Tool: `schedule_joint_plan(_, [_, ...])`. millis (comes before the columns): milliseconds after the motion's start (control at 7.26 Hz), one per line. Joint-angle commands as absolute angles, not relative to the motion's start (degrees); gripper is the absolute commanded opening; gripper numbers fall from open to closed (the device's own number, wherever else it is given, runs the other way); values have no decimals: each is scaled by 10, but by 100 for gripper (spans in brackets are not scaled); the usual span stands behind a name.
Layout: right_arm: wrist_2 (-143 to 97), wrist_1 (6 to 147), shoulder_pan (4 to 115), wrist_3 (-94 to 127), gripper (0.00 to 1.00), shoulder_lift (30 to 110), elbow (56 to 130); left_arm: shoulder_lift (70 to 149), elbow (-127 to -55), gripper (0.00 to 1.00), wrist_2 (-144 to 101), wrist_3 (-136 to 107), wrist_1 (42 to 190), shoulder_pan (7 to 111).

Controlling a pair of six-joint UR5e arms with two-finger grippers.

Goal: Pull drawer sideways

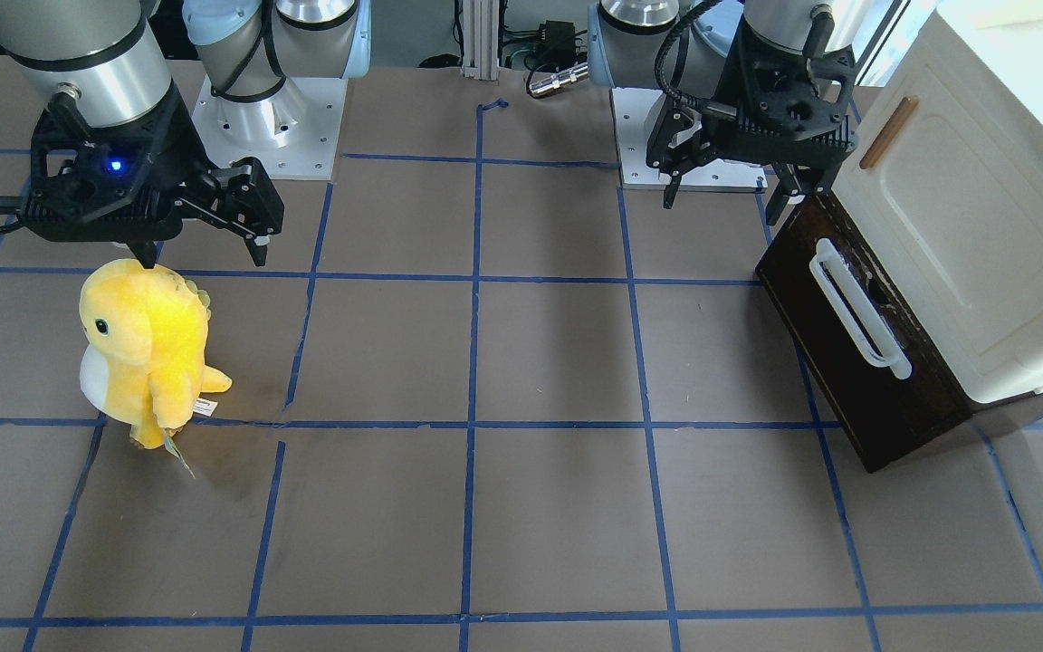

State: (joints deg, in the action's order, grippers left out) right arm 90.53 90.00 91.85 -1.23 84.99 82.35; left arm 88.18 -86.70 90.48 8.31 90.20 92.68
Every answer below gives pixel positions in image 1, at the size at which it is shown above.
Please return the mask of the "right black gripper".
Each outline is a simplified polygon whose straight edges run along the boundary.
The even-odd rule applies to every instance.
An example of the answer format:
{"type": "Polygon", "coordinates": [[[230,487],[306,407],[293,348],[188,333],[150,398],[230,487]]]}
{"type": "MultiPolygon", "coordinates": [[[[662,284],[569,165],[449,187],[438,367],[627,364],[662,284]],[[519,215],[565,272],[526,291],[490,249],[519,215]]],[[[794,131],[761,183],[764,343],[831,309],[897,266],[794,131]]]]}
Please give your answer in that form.
{"type": "Polygon", "coordinates": [[[87,125],[78,102],[57,91],[32,135],[28,193],[18,220],[49,241],[117,241],[154,269],[160,243],[199,219],[239,236],[266,265],[285,206],[256,156],[215,168],[177,86],[148,114],[107,128],[87,125]]]}

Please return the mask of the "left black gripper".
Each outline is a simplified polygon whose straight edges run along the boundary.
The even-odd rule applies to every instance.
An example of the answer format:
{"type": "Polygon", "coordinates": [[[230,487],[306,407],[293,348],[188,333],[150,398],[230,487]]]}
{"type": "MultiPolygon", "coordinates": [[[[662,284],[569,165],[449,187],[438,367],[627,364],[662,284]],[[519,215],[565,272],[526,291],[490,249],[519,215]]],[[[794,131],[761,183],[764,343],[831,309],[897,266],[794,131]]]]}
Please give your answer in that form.
{"type": "Polygon", "coordinates": [[[739,18],[719,78],[684,81],[685,37],[699,18],[679,18],[666,35],[666,95],[648,116],[646,164],[668,176],[663,209],[684,174],[717,159],[761,164],[777,175],[765,206],[775,226],[790,201],[826,194],[856,148],[846,107],[856,86],[851,18],[739,18]]]}

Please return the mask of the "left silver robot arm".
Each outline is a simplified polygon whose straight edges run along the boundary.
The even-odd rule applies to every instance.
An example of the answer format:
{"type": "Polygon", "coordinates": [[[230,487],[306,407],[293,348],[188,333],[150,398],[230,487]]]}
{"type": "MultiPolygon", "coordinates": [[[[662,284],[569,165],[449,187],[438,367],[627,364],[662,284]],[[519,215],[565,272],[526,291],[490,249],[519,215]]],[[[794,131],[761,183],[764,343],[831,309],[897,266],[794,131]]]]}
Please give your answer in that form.
{"type": "Polygon", "coordinates": [[[791,197],[823,197],[856,149],[853,42],[868,1],[600,1],[588,26],[596,84],[661,92],[645,163],[663,206],[717,160],[770,167],[770,225],[791,197]]]}

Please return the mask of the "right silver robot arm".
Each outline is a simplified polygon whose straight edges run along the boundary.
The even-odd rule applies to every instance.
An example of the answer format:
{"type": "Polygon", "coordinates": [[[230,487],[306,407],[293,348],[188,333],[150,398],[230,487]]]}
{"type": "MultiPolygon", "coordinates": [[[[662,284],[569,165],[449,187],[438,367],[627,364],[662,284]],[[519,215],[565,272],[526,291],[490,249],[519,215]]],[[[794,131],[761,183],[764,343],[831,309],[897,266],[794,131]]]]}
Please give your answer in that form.
{"type": "Polygon", "coordinates": [[[0,44],[45,102],[23,197],[0,214],[55,243],[157,243],[203,220],[253,264],[284,225],[277,178],[328,180],[342,102],[371,62],[368,1],[186,1],[207,67],[190,110],[138,1],[0,1],[0,44]]]}

